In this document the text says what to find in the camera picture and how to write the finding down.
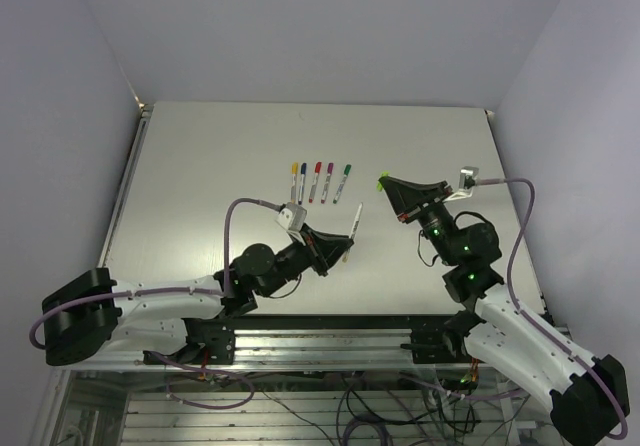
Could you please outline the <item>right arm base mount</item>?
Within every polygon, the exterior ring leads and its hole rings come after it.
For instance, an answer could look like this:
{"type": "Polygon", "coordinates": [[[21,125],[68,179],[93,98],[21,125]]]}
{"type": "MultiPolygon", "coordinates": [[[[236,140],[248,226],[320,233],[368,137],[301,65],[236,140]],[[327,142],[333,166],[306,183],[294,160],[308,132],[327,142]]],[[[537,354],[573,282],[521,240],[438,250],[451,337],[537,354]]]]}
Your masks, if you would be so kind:
{"type": "Polygon", "coordinates": [[[416,365],[471,361],[464,341],[473,328],[483,323],[466,310],[453,316],[427,316],[417,320],[409,341],[400,348],[411,353],[416,365]]]}

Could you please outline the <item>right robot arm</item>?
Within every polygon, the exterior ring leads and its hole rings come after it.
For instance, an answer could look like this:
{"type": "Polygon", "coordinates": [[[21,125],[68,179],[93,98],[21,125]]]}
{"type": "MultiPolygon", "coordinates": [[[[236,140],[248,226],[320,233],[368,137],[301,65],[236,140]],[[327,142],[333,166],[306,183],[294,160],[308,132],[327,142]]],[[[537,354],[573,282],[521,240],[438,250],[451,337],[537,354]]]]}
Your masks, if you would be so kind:
{"type": "Polygon", "coordinates": [[[442,353],[455,362],[470,356],[502,373],[544,408],[571,445],[623,440],[630,413],[623,365],[577,345],[516,295],[513,272],[500,275],[492,267],[502,253],[491,222],[479,218],[461,228],[447,209],[474,189],[501,182],[480,179],[473,168],[462,171],[457,190],[445,181],[378,180],[398,221],[418,223],[449,269],[446,290],[463,308],[445,327],[442,353]]]}

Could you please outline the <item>green-end white pen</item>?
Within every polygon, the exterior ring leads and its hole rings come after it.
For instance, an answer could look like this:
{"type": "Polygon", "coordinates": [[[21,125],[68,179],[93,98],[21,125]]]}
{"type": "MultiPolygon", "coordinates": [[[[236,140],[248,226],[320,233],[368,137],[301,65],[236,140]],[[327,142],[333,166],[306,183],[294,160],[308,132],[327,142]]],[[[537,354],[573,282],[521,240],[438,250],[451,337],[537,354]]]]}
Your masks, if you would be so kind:
{"type": "Polygon", "coordinates": [[[338,188],[337,188],[336,193],[334,195],[334,198],[332,200],[332,204],[337,204],[339,202],[348,177],[349,177],[349,175],[345,176],[344,174],[342,174],[340,183],[338,185],[338,188]]]}

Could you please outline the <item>blue-end white pen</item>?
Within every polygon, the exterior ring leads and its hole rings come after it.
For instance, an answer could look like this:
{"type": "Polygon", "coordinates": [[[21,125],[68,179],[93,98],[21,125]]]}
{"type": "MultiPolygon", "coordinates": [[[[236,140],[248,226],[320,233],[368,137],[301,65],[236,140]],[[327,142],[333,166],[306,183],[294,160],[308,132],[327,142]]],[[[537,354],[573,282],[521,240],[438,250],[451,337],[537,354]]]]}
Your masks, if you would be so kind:
{"type": "Polygon", "coordinates": [[[298,195],[297,195],[297,202],[299,205],[302,205],[304,200],[305,184],[306,184],[306,174],[302,175],[299,171],[299,184],[298,184],[298,195]]]}

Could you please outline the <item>orange-end pen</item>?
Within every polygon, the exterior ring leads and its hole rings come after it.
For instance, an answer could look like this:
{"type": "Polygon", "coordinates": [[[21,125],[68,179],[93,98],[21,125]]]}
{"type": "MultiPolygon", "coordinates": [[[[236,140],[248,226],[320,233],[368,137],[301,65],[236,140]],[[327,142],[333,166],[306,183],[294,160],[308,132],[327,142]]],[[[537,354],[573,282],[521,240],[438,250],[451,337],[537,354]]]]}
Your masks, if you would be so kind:
{"type": "MultiPolygon", "coordinates": [[[[358,205],[358,208],[356,210],[356,214],[354,216],[354,221],[353,221],[353,224],[352,224],[352,227],[351,227],[351,231],[350,231],[350,234],[349,234],[350,240],[353,243],[352,246],[355,244],[355,236],[356,236],[356,233],[357,233],[360,221],[361,221],[361,216],[362,216],[362,212],[363,212],[363,206],[364,206],[364,204],[362,202],[358,205]]],[[[342,262],[343,263],[347,263],[347,261],[349,259],[350,252],[351,252],[351,249],[348,249],[344,253],[344,255],[342,257],[342,262]]]]}

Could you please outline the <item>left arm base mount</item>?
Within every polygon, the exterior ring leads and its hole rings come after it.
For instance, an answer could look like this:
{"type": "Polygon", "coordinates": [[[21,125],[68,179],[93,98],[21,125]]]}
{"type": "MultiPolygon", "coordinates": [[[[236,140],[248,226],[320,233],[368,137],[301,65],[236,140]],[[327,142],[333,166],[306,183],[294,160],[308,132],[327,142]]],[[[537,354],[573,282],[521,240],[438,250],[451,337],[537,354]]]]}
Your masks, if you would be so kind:
{"type": "Polygon", "coordinates": [[[143,350],[145,364],[160,364],[151,352],[182,365],[231,365],[236,349],[236,318],[179,318],[159,321],[159,344],[143,350]]]}

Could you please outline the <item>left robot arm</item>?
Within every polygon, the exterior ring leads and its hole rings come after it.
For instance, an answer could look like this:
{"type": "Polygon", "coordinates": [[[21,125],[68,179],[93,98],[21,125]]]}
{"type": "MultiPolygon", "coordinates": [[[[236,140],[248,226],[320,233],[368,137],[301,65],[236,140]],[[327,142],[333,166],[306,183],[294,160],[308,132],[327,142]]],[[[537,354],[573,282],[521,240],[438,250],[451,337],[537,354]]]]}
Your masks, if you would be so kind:
{"type": "Polygon", "coordinates": [[[102,353],[155,352],[182,363],[203,353],[195,324],[247,314],[258,298],[274,299],[307,270],[325,276],[354,241],[308,226],[279,252],[255,243],[220,270],[176,283],[117,281],[104,267],[88,270],[42,302],[29,339],[49,366],[68,366],[102,353]]]}

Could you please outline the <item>purple-end white pen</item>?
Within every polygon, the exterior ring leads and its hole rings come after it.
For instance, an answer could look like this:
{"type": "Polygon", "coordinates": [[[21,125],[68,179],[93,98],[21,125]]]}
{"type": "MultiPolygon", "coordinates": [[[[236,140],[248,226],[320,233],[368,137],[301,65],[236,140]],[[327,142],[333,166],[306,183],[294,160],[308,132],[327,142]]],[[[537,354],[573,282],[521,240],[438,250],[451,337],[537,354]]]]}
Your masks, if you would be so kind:
{"type": "Polygon", "coordinates": [[[332,178],[332,173],[328,174],[327,173],[327,167],[326,167],[326,174],[325,174],[325,179],[324,179],[323,189],[322,189],[322,194],[321,194],[321,199],[320,199],[321,204],[325,204],[326,201],[327,201],[330,182],[331,182],[331,178],[332,178]]]}

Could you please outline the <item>yellow-end white pen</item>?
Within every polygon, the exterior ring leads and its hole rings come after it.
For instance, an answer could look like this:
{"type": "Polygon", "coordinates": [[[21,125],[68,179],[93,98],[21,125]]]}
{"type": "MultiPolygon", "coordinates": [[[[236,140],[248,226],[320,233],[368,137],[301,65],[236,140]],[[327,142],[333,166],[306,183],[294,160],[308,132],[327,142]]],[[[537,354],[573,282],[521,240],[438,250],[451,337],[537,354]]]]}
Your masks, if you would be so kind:
{"type": "Polygon", "coordinates": [[[292,203],[296,203],[297,202],[297,178],[298,178],[298,173],[297,174],[292,174],[292,167],[291,167],[291,176],[292,176],[292,183],[291,183],[291,190],[290,190],[290,200],[292,203]]]}

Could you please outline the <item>red-end white pen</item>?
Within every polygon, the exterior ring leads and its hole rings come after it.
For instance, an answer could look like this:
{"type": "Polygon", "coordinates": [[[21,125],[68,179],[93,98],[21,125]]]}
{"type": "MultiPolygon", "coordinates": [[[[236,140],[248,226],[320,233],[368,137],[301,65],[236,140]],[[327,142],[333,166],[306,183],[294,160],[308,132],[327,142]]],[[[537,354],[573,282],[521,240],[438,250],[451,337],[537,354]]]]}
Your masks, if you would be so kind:
{"type": "Polygon", "coordinates": [[[314,202],[315,195],[316,195],[316,190],[317,190],[317,185],[318,185],[318,182],[319,182],[320,173],[316,174],[314,172],[314,174],[313,174],[312,184],[311,184],[311,188],[310,188],[310,192],[309,192],[309,196],[308,196],[308,202],[309,203],[313,203],[314,202]]]}

